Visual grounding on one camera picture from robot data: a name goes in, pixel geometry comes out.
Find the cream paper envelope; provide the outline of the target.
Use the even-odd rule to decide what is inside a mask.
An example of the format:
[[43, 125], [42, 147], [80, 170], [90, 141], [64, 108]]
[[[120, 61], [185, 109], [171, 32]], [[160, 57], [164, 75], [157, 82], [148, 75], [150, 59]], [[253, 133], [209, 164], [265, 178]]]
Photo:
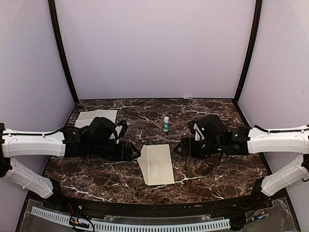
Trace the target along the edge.
[[146, 185], [159, 186], [175, 183], [168, 144], [144, 145], [137, 161]]

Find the spare white paper sheet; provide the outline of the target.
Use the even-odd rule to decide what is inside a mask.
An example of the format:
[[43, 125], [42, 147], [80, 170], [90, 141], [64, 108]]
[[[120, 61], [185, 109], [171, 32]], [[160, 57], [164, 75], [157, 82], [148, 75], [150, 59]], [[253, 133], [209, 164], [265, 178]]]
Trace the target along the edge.
[[117, 116], [117, 110], [94, 110], [94, 111], [82, 111], [79, 113], [78, 118], [75, 122], [75, 127], [82, 128], [89, 126], [94, 118], [104, 117], [115, 123]]

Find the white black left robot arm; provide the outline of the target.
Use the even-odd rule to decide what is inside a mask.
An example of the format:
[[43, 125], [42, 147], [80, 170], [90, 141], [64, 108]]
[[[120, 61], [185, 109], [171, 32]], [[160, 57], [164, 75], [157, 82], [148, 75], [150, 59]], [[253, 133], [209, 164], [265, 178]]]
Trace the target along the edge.
[[30, 190], [58, 211], [68, 207], [60, 184], [45, 178], [21, 164], [17, 156], [85, 157], [98, 155], [110, 161], [132, 161], [141, 152], [132, 142], [120, 141], [127, 123], [114, 124], [105, 117], [96, 117], [88, 126], [64, 126], [53, 132], [19, 132], [0, 125], [0, 176]]

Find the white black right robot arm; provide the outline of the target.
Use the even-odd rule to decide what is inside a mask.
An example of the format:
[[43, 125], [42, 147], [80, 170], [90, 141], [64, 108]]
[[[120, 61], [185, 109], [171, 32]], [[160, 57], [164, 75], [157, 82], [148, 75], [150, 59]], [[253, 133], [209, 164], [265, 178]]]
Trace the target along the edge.
[[298, 180], [309, 180], [309, 127], [263, 129], [257, 125], [229, 130], [217, 115], [191, 121], [194, 137], [185, 137], [174, 148], [182, 156], [206, 159], [213, 154], [248, 155], [292, 152], [298, 156], [274, 174], [258, 179], [246, 205], [256, 210], [265, 199]]

